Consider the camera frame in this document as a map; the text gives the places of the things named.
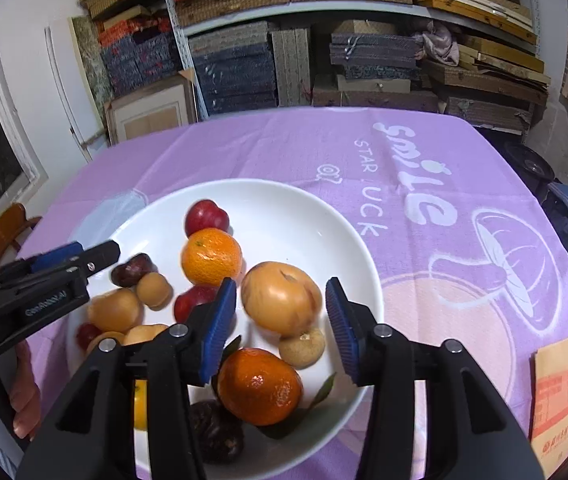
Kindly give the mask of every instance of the white bowl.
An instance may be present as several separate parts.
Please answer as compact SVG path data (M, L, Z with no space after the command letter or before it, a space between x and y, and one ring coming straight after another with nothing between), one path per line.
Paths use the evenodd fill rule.
M234 179L187 187L152 203L126 221L112 237L122 250L120 262L147 253L173 285L173 299L188 288L179 255L186 242L183 222L190 206L209 198L229 215L231 233L241 246L247 269L267 260L295 265L310 275L324 293L326 282L337 276L351 301L368 305L378 320L384 316L382 286L373 259L353 226L320 198L278 182ZM110 268L90 279L91 296L115 288ZM75 343L77 327L86 322L86 308L70 314L67 333L68 365L73 373L83 355ZM172 303L160 312L145 310L144 323L174 323ZM326 444L352 415L364 395L343 371L327 313L323 308L320 328L327 336L327 351L319 362L300 370L304 400L308 404L326 378L339 372L330 397L283 440L269 440L245 424L245 449L230 466L207 466L209 479L258 480L282 473L299 464ZM242 336L245 347L259 347L277 355L276 338L258 329L237 300L237 324L229 340ZM189 386L191 402L212 397L209 388ZM149 469L147 435L135 434L136 462Z

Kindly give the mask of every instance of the human hand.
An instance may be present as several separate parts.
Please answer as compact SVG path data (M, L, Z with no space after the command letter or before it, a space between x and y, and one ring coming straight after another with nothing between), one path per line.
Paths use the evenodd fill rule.
M17 373L11 387L9 398L15 410L13 431L19 438L29 435L32 440L40 427L42 407L40 389L35 384L35 377L30 365L30 348L26 341L15 345L17 355Z

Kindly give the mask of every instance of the mandarin orange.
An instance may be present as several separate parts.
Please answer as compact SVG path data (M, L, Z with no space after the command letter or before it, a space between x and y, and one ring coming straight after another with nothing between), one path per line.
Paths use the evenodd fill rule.
M253 426L284 420L302 399L302 380L292 366L260 348L242 348L222 365L219 400L237 418Z
M181 250L181 268L193 285L220 286L227 277L237 280L242 262L237 241L213 227L190 235Z

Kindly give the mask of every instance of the table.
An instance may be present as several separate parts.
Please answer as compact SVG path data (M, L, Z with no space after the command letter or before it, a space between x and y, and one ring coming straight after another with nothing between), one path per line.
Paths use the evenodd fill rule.
M131 140L75 176L22 255L72 240L92 246L170 192L236 177L286 182L337 208L375 260L385 321L420 342L461 340L528 433L529 359L568 337L568 255L514 171L458 118L287 108ZM29 343L46 412L68 380L64 320ZM354 478L369 403L324 449L278 478ZM415 444L413 473L420 477L426 444L420 386Z

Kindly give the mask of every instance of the wooden chair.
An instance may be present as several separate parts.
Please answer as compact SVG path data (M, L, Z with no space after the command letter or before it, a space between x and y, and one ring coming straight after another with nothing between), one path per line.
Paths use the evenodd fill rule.
M26 229L33 229L42 219L41 216L26 218L26 209L20 203L14 203L0 216L0 260L9 247L20 251L22 246L17 238Z

